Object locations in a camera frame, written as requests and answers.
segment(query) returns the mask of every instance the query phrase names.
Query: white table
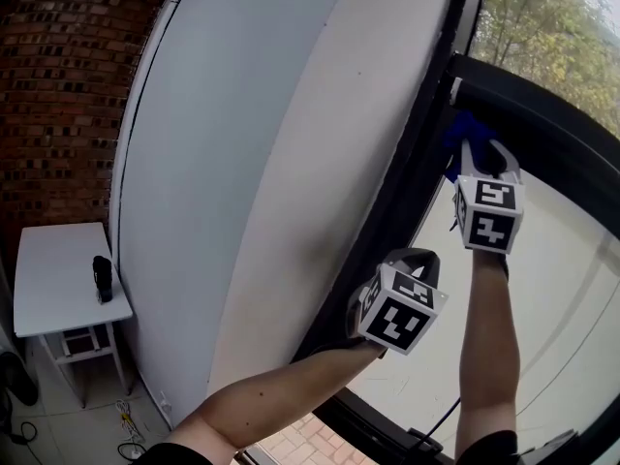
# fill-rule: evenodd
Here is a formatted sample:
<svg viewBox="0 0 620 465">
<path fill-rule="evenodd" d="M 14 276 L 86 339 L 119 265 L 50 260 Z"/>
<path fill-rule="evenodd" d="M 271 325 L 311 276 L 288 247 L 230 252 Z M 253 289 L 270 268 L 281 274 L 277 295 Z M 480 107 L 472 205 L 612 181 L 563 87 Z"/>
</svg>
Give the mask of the white table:
<svg viewBox="0 0 620 465">
<path fill-rule="evenodd" d="M 129 393 L 112 322 L 128 319 L 133 312 L 114 267 L 112 300 L 99 303 L 92 267 L 97 255 L 109 259 L 101 223 L 25 228 L 21 232 L 15 270 L 15 335 L 39 337 L 82 407 L 83 397 L 63 370 L 63 366 L 75 361 L 112 355 L 121 385 Z M 109 346 L 100 346 L 94 326 L 105 326 Z M 84 327 L 81 332 L 67 333 Z M 55 355 L 49 346 L 47 335 L 54 333 L 59 336 L 62 356 Z M 92 350 L 71 352 L 68 342 L 89 337 Z"/>
</svg>

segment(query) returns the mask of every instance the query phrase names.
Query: table leg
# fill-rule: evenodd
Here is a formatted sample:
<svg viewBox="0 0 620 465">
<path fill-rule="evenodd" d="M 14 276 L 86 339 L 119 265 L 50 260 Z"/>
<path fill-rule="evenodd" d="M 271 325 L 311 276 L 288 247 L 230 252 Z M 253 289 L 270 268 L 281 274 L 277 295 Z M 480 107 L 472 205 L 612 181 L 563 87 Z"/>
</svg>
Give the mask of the table leg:
<svg viewBox="0 0 620 465">
<path fill-rule="evenodd" d="M 49 357 L 49 359 L 51 360 L 51 363 L 53 364 L 53 366 L 56 368 L 56 370 L 60 374 L 60 377 L 62 377 L 65 380 L 65 382 L 67 383 L 67 386 L 69 386 L 69 389 L 76 397 L 77 401 L 79 402 L 79 406 L 81 406 L 81 408 L 86 408 L 86 403 L 84 401 L 84 398 L 79 395 L 79 391 L 74 385 L 74 383 L 69 380 L 64 370 L 56 363 L 56 357 L 53 355 L 53 353 L 51 352 L 51 349 L 49 348 L 49 344 L 47 343 L 46 336 L 44 334 L 40 335 L 39 341 L 41 341 L 41 344 L 46 349 L 47 356 Z"/>
<path fill-rule="evenodd" d="M 114 357 L 114 363 L 116 364 L 118 379 L 120 379 L 120 384 L 123 386 L 125 394 L 129 396 L 129 387 L 127 386 L 127 381 L 125 381 L 125 373 L 123 372 L 123 366 L 120 363 L 120 357 L 118 356 L 118 350 L 116 349 L 116 340 L 114 339 L 114 327 L 112 326 L 112 322 L 108 322 L 106 324 L 106 332 L 108 333 L 109 345 L 112 348 L 112 356 Z"/>
</svg>

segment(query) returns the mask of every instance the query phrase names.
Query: black door frame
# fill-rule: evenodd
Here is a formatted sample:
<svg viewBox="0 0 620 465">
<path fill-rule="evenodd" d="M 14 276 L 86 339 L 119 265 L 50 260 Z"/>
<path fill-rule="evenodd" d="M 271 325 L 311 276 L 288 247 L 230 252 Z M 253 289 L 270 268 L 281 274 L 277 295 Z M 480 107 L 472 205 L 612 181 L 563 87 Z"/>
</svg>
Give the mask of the black door frame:
<svg viewBox="0 0 620 465">
<path fill-rule="evenodd" d="M 443 132 L 460 109 L 497 129 L 521 167 L 564 194 L 620 239 L 620 141 L 588 115 L 534 83 L 476 59 L 453 55 L 466 0 L 450 0 L 433 57 L 375 203 L 294 360 L 338 341 L 349 296 L 395 248 L 409 244 L 443 180 L 450 154 Z M 453 105 L 450 92 L 460 78 Z M 380 464 L 408 458 L 452 463 L 348 389 L 315 415 Z M 577 439 L 591 463 L 620 437 L 620 395 Z"/>
</svg>

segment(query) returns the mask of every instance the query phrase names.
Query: power outlet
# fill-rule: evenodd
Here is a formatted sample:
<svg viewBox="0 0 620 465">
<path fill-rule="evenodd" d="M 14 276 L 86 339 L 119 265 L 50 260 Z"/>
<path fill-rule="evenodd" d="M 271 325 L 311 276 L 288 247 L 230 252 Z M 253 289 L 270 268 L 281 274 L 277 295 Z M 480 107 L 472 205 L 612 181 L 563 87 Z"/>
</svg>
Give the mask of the power outlet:
<svg viewBox="0 0 620 465">
<path fill-rule="evenodd" d="M 162 409 L 162 412 L 164 412 L 164 414 L 169 416 L 172 413 L 172 405 L 168 401 L 168 398 L 166 397 L 163 391 L 159 391 L 159 394 L 161 396 L 159 400 L 159 408 Z"/>
</svg>

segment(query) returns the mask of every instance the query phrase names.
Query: tabletop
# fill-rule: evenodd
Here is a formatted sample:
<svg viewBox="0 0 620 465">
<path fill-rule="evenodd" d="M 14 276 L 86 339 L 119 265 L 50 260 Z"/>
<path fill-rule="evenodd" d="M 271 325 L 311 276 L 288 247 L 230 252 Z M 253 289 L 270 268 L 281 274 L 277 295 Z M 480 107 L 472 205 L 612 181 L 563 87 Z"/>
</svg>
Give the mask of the tabletop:
<svg viewBox="0 0 620 465">
<path fill-rule="evenodd" d="M 101 223 L 25 228 L 15 270 L 14 329 L 17 337 L 96 326 L 133 315 L 112 267 L 110 302 L 100 304 L 93 258 L 109 259 Z"/>
</svg>

